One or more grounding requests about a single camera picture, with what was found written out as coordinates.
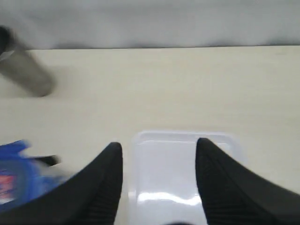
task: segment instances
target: metal cylinder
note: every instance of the metal cylinder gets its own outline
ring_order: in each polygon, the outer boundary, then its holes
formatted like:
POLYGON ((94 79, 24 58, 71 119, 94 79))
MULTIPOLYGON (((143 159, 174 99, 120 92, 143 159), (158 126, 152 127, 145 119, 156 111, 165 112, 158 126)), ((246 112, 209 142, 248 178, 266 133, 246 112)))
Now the metal cylinder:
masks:
POLYGON ((55 86, 52 76, 3 26, 0 26, 0 73, 36 97, 49 95, 55 86))

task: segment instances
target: gray cylinder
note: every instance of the gray cylinder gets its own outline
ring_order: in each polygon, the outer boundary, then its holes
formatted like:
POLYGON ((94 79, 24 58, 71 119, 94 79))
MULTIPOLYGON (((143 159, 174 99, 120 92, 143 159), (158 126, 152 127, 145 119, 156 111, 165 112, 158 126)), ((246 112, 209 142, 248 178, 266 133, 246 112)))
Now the gray cylinder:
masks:
POLYGON ((26 52, 11 30, 0 26, 0 73, 19 84, 36 97, 49 95, 55 82, 26 52))

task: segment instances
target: light wood surface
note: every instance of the light wood surface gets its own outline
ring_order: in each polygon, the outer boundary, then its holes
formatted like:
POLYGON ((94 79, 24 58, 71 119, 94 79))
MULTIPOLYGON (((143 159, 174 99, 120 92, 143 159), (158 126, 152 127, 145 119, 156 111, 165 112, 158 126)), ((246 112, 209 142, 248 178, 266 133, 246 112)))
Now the light wood surface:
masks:
MULTIPOLYGON (((56 76, 45 98, 0 77, 0 143, 59 154, 78 171, 147 129, 236 136, 249 168, 300 193, 300 47, 33 51, 56 76)), ((123 200, 117 224, 124 224, 123 200)))

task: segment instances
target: gray backdrop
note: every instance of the gray backdrop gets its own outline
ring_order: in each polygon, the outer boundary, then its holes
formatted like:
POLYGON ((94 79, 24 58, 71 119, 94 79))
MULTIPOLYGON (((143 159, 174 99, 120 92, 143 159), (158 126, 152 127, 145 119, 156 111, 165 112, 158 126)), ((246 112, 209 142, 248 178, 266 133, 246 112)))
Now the gray backdrop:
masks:
POLYGON ((0 0, 32 48, 300 43, 300 0, 0 0))

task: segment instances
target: blue package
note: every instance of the blue package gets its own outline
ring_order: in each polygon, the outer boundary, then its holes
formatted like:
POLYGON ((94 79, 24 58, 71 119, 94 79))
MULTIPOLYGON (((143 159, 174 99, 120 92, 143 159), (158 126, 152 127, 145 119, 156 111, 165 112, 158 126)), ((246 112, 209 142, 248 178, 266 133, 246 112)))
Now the blue package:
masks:
POLYGON ((21 152, 25 141, 0 145, 0 211, 25 204, 58 186, 55 177, 43 176, 40 166, 21 152))

